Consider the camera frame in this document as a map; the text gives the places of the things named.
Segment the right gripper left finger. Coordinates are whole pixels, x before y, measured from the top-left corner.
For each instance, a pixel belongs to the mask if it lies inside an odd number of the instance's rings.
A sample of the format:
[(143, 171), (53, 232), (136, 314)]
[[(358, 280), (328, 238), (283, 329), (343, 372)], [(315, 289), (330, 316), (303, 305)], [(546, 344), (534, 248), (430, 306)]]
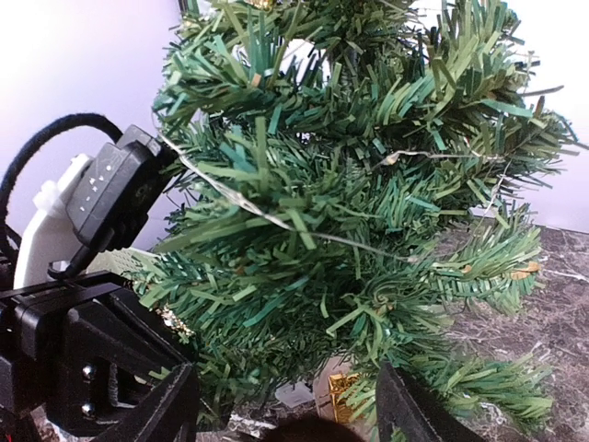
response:
[(192, 364), (175, 367), (137, 407), (94, 441), (194, 441), (200, 387)]

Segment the brown ball ornament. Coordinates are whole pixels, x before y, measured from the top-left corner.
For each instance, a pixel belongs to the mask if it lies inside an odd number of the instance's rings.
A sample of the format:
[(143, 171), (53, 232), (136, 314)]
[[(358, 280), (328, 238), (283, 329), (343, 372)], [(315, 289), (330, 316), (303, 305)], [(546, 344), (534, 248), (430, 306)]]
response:
[(263, 442), (363, 442), (349, 427), (318, 416), (284, 421), (262, 438)]

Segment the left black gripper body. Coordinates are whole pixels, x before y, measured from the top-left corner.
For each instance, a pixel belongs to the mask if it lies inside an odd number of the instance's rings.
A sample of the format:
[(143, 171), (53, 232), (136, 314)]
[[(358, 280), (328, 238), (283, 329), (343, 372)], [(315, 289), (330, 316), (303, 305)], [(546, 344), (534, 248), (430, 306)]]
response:
[(34, 436), (33, 412), (74, 436), (121, 422), (177, 366), (191, 364), (125, 280), (94, 273), (1, 295), (1, 432)]

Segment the gold star tree topper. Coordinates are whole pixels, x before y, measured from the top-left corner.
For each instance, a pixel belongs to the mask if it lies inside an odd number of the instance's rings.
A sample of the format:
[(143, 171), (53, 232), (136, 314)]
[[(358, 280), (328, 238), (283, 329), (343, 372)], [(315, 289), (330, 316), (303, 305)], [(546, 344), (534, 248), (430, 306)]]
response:
[(271, 10), (276, 4), (275, 0), (246, 0), (246, 2), (257, 9), (266, 11)]

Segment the small green christmas tree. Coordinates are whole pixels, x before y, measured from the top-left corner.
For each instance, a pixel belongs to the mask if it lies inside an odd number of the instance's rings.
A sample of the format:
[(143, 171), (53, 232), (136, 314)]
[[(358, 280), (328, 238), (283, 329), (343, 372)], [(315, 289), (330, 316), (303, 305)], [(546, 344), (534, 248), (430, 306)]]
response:
[(524, 428), (551, 402), (527, 357), (456, 348), (456, 310), (514, 314), (536, 285), (539, 231), (520, 188), (577, 140), (514, 50), (502, 1), (214, 1), (188, 11), (154, 112), (191, 201), (169, 218), (144, 303), (187, 327), (199, 423), (310, 378), (333, 356), (375, 416), (379, 366), (408, 370), (446, 409), (488, 402)]

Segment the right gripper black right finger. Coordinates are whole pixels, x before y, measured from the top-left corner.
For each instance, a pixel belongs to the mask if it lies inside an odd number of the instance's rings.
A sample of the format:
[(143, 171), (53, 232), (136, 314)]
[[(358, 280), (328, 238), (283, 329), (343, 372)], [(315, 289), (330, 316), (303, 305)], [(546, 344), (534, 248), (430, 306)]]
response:
[(383, 362), (375, 387), (380, 441), (391, 441), (398, 429), (407, 441), (484, 441), (461, 424), (411, 374)]

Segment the gold gift box ornament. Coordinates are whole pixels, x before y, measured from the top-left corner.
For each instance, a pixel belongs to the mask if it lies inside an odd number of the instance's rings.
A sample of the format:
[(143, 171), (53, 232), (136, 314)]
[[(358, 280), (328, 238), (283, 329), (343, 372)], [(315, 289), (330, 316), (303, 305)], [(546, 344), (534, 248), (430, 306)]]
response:
[(349, 424), (359, 416), (356, 410), (364, 404), (357, 399), (361, 391), (358, 387), (360, 379), (357, 373), (328, 376), (329, 397), (336, 422)]

